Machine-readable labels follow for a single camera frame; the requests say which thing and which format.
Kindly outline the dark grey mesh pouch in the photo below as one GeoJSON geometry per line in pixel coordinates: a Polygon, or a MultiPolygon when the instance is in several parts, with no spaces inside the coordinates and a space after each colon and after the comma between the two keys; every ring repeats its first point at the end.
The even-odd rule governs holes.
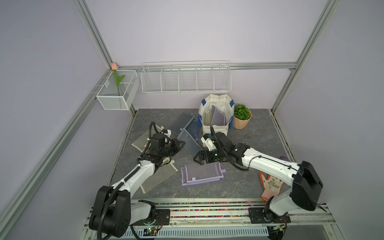
{"type": "Polygon", "coordinates": [[[203,148],[198,144],[197,141],[195,141],[195,139],[185,128],[181,130],[177,136],[177,139],[179,141],[185,142],[184,148],[192,157],[195,157],[200,151],[203,150],[203,148]]]}

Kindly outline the purple mesh pouch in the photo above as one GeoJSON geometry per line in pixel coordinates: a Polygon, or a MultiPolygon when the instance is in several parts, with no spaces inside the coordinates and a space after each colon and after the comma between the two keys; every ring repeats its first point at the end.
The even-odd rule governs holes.
{"type": "Polygon", "coordinates": [[[226,125],[226,116],[224,113],[216,106],[212,106],[212,123],[211,125],[216,126],[225,126],[226,125]]]}

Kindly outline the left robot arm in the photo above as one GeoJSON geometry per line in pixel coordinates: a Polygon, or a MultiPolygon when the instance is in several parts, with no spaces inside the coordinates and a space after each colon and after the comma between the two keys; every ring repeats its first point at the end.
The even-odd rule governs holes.
{"type": "Polygon", "coordinates": [[[155,133],[137,158],[137,166],[111,186],[102,186],[94,202],[89,228],[97,232],[97,239],[121,237],[139,221],[156,222],[155,203],[140,200],[133,204],[132,196],[159,168],[166,158],[172,158],[185,146],[184,141],[155,133]]]}

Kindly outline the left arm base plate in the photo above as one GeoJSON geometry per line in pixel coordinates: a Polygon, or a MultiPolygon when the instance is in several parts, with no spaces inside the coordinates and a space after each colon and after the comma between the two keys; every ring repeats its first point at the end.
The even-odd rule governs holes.
{"type": "Polygon", "coordinates": [[[170,209],[156,209],[149,213],[145,219],[138,219],[132,222],[133,226],[168,226],[171,220],[170,209]]]}

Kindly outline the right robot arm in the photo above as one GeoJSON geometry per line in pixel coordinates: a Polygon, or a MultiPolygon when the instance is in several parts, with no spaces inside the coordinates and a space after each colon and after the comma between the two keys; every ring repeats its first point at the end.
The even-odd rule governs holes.
{"type": "Polygon", "coordinates": [[[241,171],[260,170],[290,187],[267,201],[263,213],[268,222],[293,210],[312,212],[319,205],[324,185],[311,163],[303,161],[298,164],[274,158],[246,144],[233,144],[223,133],[205,135],[203,142],[207,149],[199,151],[193,158],[194,162],[200,165],[225,162],[241,171]]]}

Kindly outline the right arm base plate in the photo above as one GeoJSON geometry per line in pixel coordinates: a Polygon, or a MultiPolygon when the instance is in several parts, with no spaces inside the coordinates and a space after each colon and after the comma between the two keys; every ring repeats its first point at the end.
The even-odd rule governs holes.
{"type": "Polygon", "coordinates": [[[272,211],[264,208],[248,208],[249,218],[252,224],[288,224],[291,223],[290,216],[285,213],[278,216],[272,211]]]}

